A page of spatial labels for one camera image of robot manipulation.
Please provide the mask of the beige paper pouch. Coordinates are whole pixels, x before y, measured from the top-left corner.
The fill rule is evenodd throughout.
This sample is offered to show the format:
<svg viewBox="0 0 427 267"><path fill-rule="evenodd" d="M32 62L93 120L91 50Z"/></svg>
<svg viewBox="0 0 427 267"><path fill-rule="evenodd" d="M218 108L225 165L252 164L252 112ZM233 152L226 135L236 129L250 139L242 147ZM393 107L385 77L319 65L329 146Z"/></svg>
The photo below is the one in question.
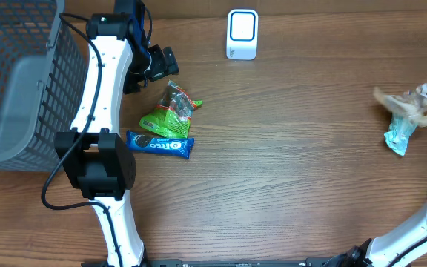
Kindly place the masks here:
<svg viewBox="0 0 427 267"><path fill-rule="evenodd" d="M373 96L394 115L401 116L418 127L427 127L427 84L419 85L402 95L385 94L375 87Z"/></svg>

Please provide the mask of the green snack packet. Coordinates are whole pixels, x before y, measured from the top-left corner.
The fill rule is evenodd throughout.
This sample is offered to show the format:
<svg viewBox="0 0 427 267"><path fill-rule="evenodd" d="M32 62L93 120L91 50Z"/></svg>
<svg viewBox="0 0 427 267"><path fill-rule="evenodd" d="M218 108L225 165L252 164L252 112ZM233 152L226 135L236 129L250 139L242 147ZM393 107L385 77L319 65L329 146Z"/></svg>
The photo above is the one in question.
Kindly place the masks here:
<svg viewBox="0 0 427 267"><path fill-rule="evenodd" d="M156 107L139 121L139 126L165 138L187 139L192 113L202 100L192 100L177 83L169 80Z"/></svg>

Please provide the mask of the teal snack packet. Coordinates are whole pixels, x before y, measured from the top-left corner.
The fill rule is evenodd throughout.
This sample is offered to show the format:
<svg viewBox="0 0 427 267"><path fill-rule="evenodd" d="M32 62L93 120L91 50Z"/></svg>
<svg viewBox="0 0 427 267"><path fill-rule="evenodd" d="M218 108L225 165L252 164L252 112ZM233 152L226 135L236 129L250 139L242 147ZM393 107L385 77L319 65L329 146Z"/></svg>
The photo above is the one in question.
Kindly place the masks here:
<svg viewBox="0 0 427 267"><path fill-rule="evenodd" d="M385 143L396 154L404 156L408 147L408 141L417 128L409 118L392 114L388 131L384 133Z"/></svg>

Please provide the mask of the blue Oreo cookie pack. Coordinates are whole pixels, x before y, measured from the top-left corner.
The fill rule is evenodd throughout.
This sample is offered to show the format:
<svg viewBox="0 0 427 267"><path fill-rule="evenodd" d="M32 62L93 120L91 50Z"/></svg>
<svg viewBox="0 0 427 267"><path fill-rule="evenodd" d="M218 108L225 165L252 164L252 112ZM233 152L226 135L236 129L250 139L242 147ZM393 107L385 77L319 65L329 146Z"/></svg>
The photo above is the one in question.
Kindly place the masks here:
<svg viewBox="0 0 427 267"><path fill-rule="evenodd" d="M126 132L126 146L132 152L180 156L189 159L194 143L194 138L160 138L133 131Z"/></svg>

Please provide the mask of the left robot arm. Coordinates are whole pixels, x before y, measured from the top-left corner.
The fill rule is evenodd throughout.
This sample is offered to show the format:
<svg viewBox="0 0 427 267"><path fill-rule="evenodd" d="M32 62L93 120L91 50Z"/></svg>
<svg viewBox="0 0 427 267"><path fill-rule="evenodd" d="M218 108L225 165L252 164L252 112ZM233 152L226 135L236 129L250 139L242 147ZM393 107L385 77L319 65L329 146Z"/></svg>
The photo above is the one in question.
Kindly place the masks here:
<svg viewBox="0 0 427 267"><path fill-rule="evenodd" d="M107 245L101 266L149 266L134 220L130 190L136 162L120 137L122 96L179 73L171 47L150 45L152 16L143 1L116 1L112 13L86 18L76 32L89 44L82 100L68 131L54 146L70 184L95 211Z"/></svg>

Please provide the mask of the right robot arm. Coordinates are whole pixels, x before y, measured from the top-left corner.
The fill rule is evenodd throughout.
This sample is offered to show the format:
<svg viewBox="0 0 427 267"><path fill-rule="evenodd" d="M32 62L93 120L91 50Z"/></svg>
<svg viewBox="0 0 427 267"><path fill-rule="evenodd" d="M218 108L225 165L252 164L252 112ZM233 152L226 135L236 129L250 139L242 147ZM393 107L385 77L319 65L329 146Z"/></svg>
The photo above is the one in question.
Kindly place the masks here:
<svg viewBox="0 0 427 267"><path fill-rule="evenodd" d="M427 84L402 95L387 95L374 89L375 99L392 113L385 143L402 156L416 128L427 126ZM387 234L354 246L323 266L409 266L427 253L427 200L424 206Z"/></svg>

